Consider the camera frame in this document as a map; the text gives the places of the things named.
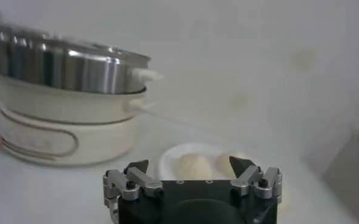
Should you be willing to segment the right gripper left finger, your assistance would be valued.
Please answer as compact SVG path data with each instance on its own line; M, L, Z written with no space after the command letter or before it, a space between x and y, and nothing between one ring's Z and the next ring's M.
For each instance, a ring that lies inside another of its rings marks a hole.
M113 223L119 223L118 200L138 200L141 195L151 198L164 196L163 182L148 175L147 159L129 163L123 171L107 170L102 176L104 205Z

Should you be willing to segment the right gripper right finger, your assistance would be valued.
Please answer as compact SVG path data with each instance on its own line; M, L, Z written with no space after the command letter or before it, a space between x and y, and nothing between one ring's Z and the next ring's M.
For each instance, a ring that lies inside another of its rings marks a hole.
M238 191L240 197L252 192L257 198L276 198L277 203L282 202L283 175L279 168L269 167L264 172L250 159L235 156L229 156L229 162L236 176L230 185Z

